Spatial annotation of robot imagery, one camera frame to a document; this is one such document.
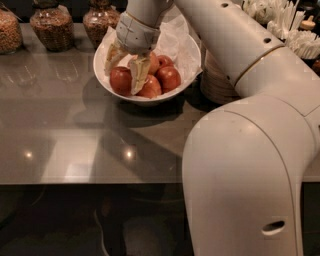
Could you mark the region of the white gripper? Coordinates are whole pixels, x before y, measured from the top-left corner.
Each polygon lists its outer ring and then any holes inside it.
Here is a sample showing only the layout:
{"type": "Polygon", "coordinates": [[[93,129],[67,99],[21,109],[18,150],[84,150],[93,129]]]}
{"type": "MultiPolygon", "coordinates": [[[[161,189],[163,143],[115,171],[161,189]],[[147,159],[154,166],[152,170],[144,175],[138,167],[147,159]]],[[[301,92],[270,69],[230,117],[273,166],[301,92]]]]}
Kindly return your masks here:
{"type": "Polygon", "coordinates": [[[152,28],[130,16],[127,12],[120,15],[116,27],[117,39],[110,44],[105,60],[105,75],[109,76],[111,70],[128,55],[137,55],[129,61],[132,76],[131,94],[136,95],[145,84],[151,65],[151,52],[157,45],[160,36],[159,28],[152,28]]]}

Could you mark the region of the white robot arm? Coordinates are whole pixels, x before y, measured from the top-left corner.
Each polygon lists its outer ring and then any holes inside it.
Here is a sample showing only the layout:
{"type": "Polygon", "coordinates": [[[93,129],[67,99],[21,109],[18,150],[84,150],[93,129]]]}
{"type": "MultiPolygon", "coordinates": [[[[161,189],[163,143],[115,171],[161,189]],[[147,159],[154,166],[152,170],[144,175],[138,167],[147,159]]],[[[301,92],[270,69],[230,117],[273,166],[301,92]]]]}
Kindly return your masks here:
{"type": "Polygon", "coordinates": [[[232,0],[128,0],[122,50],[146,53],[177,7],[240,98],[190,132],[182,181],[195,256],[303,256],[300,193],[319,153],[320,82],[232,0]]]}

